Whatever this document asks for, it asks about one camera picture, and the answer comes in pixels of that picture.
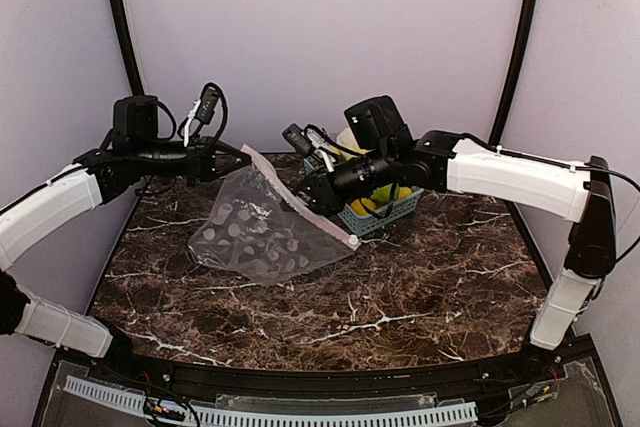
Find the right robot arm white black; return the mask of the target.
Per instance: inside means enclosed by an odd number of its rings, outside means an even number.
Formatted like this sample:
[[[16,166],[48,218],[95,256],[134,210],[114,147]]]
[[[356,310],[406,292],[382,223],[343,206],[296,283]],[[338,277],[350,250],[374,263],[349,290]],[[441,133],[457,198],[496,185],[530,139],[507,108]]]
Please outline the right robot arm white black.
[[[474,194],[526,205],[571,223],[568,251],[529,333],[553,350],[615,267],[616,219],[606,161],[570,162],[491,146],[468,133],[432,130],[414,139],[393,99],[373,97],[344,113],[365,154],[321,167],[295,189],[316,214],[333,216],[391,184]]]

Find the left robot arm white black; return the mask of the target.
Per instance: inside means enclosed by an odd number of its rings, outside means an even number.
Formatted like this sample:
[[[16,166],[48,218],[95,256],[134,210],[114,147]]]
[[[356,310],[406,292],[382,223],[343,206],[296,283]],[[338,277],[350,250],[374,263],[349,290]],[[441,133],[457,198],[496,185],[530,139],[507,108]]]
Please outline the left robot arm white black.
[[[20,286],[10,268],[54,231],[110,203],[145,177],[209,183],[250,165],[250,156],[221,141],[219,133],[200,133],[215,112],[229,112],[216,85],[206,85],[186,119],[173,123],[171,134],[161,137],[158,114],[167,110],[150,95],[116,101],[112,127],[98,148],[76,157],[60,173],[2,208],[2,334],[23,335],[93,358],[106,357],[114,349],[114,329]]]

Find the napa cabbage toy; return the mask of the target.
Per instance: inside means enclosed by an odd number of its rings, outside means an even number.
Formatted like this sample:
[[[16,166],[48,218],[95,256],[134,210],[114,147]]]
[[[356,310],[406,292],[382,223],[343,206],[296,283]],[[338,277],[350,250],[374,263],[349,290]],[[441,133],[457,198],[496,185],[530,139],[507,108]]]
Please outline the napa cabbage toy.
[[[356,152],[358,155],[364,155],[368,153],[367,149],[363,149],[359,146],[358,142],[355,139],[355,136],[349,127],[345,127],[337,136],[335,142],[347,149],[347,152],[343,150],[340,151],[342,157],[346,160],[349,160],[354,157],[353,152]]]

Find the clear zip top bag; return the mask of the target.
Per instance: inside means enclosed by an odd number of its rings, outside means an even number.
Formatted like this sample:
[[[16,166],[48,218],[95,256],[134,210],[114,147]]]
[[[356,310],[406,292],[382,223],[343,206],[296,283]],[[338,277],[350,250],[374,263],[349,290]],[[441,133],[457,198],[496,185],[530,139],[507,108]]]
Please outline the clear zip top bag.
[[[356,235],[312,213],[263,155],[248,145],[241,152],[249,165],[226,176],[208,219],[189,240],[197,263],[268,286],[356,252]]]

